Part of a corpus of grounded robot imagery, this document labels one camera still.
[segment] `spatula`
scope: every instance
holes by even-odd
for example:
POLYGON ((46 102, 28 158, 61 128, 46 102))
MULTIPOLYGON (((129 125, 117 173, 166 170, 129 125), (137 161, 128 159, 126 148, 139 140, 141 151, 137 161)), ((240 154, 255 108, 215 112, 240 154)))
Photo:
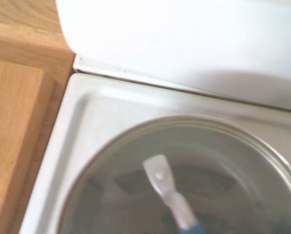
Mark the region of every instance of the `spatula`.
POLYGON ((143 162, 146 175, 164 203, 170 207, 181 234, 205 234, 185 197, 175 187, 175 180, 164 155, 148 158, 143 162))

